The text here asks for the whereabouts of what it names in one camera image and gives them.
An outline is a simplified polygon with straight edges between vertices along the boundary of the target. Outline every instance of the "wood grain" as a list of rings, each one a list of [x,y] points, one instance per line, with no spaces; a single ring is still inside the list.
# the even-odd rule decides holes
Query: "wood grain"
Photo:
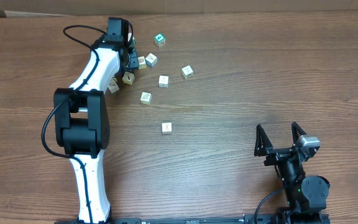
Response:
[[[124,16],[139,55],[158,57],[132,86],[108,93],[111,126],[104,172],[114,217],[181,218],[252,213],[279,188],[253,156],[262,123],[275,147],[292,121],[321,150],[304,164],[331,182],[333,223],[358,223],[358,11]],[[0,19],[0,223],[52,223],[78,215],[75,176],[48,154],[40,131],[56,88],[73,83],[89,50],[65,26],[105,29],[107,17]],[[153,36],[163,32],[158,48]],[[99,34],[70,33],[91,43]],[[191,65],[194,77],[180,70]],[[168,75],[168,88],[158,87]],[[143,91],[152,104],[140,104]],[[173,134],[162,135],[162,122]],[[54,124],[47,142],[56,151]],[[285,204],[268,201],[262,213]]]

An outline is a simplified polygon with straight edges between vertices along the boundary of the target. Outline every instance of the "cube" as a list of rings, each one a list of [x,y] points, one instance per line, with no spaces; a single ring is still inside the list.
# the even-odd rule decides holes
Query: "cube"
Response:
[[[128,41],[131,39],[132,37],[132,33],[128,33]],[[129,44],[130,47],[135,46],[136,41],[135,41],[135,37],[132,38],[132,42]]]
[[[172,134],[172,123],[162,123],[162,134]]]
[[[156,63],[157,57],[154,54],[149,53],[149,55],[146,57],[146,64],[150,67],[153,67]]]
[[[193,69],[191,69],[190,65],[187,65],[181,70],[181,74],[185,78],[190,78],[193,76]]]
[[[168,88],[168,79],[169,79],[169,77],[160,75],[160,80],[158,81],[158,86]]]
[[[165,44],[165,37],[162,35],[162,33],[159,33],[154,37],[154,43],[157,44],[157,46],[161,47]]]
[[[108,88],[111,93],[115,93],[119,90],[119,87],[118,87],[117,83],[114,81],[114,78],[111,79]]]
[[[152,94],[143,92],[140,98],[140,102],[149,105],[152,101]]]
[[[146,67],[147,67],[147,65],[146,65],[146,60],[144,59],[143,56],[138,57],[138,58],[137,58],[137,61],[139,62],[139,69],[143,69],[143,68],[146,68]]]
[[[135,80],[135,75],[131,72],[125,72],[124,76],[122,77],[122,81],[126,84],[132,84]]]

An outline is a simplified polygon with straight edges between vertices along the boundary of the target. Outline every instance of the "small cube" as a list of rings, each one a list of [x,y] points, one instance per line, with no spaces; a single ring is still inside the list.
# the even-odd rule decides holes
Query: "small cube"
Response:
[[[146,64],[150,67],[153,67],[156,63],[157,57],[154,54],[149,53],[149,55],[146,57]]]
[[[132,33],[128,33],[128,41],[130,41],[131,37],[132,37]],[[132,42],[129,44],[129,46],[133,47],[135,46],[135,44],[136,44],[135,37],[133,37]]]
[[[122,77],[122,81],[126,84],[132,84],[135,80],[135,75],[131,72],[125,72],[124,76]]]
[[[191,69],[190,65],[187,65],[181,70],[181,74],[185,78],[190,78],[193,76],[193,69]]]
[[[138,58],[137,58],[137,61],[139,62],[139,69],[143,69],[143,68],[146,68],[146,67],[147,67],[147,65],[146,65],[146,60],[144,59],[143,56],[138,57]]]
[[[154,37],[154,43],[157,44],[157,46],[162,47],[165,44],[165,37],[162,35],[162,33],[159,33]]]
[[[140,102],[149,105],[151,101],[152,101],[152,94],[143,92],[142,97],[140,98]]]
[[[172,123],[162,123],[162,134],[172,134]]]
[[[119,90],[119,87],[118,87],[117,83],[114,81],[114,78],[111,79],[108,88],[111,93],[115,93]]]
[[[160,75],[160,80],[158,81],[158,86],[168,88],[168,79],[169,79],[169,77]]]

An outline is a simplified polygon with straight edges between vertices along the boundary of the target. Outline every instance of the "table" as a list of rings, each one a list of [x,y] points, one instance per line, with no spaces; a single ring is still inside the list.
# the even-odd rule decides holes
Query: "table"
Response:
[[[275,147],[292,143],[292,121],[321,140],[304,163],[331,182],[333,223],[358,223],[358,11],[123,16],[139,55],[158,57],[132,86],[106,94],[111,126],[104,176],[114,217],[230,217],[253,213],[280,187],[254,157],[261,123]],[[105,29],[107,16],[0,19],[0,223],[76,218],[71,164],[48,154],[41,127],[56,88],[68,87],[89,50],[65,26]],[[167,43],[158,48],[154,35]],[[93,43],[92,30],[70,34]],[[181,68],[191,65],[185,80]],[[159,75],[170,77],[158,87]],[[151,92],[151,105],[140,95]],[[172,135],[161,123],[173,124]],[[54,123],[47,142],[55,141]],[[269,200],[260,213],[286,203]]]

